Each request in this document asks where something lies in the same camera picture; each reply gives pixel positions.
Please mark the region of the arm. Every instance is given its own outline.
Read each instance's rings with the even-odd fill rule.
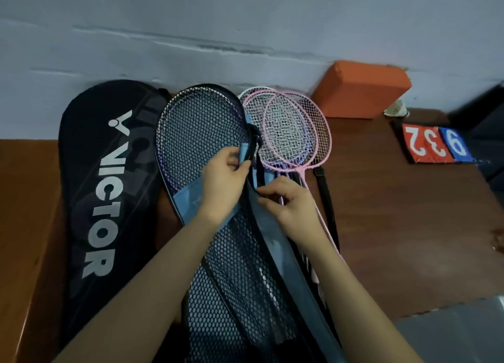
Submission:
[[[287,202],[282,206],[268,198],[259,199],[312,262],[348,360],[352,363],[421,363],[333,249],[310,192],[284,177],[257,191],[273,199],[282,196]]]
[[[201,258],[238,202],[250,162],[237,170],[237,147],[205,166],[198,214],[77,334],[54,363],[151,362]]]

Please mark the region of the person's right arm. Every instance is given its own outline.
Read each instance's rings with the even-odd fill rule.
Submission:
[[[284,232],[310,259],[322,284],[343,350],[352,363],[421,363],[329,242],[310,192],[286,177],[257,191]],[[274,200],[282,196],[286,205]]]

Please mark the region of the gray floor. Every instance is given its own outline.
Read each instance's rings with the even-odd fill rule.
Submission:
[[[395,322],[425,363],[504,362],[504,296]]]

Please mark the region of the wooden table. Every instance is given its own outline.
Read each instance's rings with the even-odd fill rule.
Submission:
[[[504,292],[504,255],[491,245],[504,211],[475,165],[408,164],[385,118],[329,124],[324,168],[342,254],[390,318]],[[66,261],[56,142],[0,141],[0,177],[0,361],[50,361]],[[161,247],[180,223],[165,194],[158,213]]]

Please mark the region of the orange foam block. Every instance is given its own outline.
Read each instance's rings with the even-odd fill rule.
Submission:
[[[312,100],[329,118],[372,119],[410,88],[408,75],[399,67],[336,61]]]

